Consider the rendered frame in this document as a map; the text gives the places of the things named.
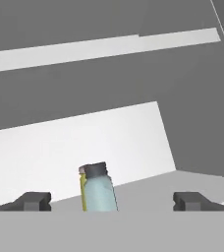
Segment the yellow condiment bottle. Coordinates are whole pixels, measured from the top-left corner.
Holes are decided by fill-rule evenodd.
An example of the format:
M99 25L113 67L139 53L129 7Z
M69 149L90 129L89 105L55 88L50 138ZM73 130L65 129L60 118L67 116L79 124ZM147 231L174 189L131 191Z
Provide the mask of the yellow condiment bottle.
M80 175L83 211L86 212L86 201L85 201L85 193L84 193L84 185L85 185L86 179L85 179L85 172L84 172L83 166L79 167L79 175Z

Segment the pale blue shaker black cap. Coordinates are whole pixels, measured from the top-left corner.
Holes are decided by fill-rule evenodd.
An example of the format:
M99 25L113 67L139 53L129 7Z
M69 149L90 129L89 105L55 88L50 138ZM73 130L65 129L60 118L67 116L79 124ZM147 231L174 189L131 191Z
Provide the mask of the pale blue shaker black cap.
M106 162L86 164L84 166L86 182L84 194L86 209L89 212L117 211L117 201Z

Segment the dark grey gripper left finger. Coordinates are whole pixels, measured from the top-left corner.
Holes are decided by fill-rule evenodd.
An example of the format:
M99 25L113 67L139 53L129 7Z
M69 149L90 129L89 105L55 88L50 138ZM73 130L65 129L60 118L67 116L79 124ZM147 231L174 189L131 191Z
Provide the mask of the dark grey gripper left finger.
M0 205L5 212L50 212L50 192L26 192L14 202Z

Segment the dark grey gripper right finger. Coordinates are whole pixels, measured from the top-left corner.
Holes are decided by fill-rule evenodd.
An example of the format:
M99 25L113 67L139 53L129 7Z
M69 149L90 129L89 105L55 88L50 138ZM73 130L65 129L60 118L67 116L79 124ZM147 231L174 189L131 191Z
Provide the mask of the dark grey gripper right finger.
M173 207L174 211L224 211L224 205L211 202L198 192L175 192L173 195L173 201L175 203Z

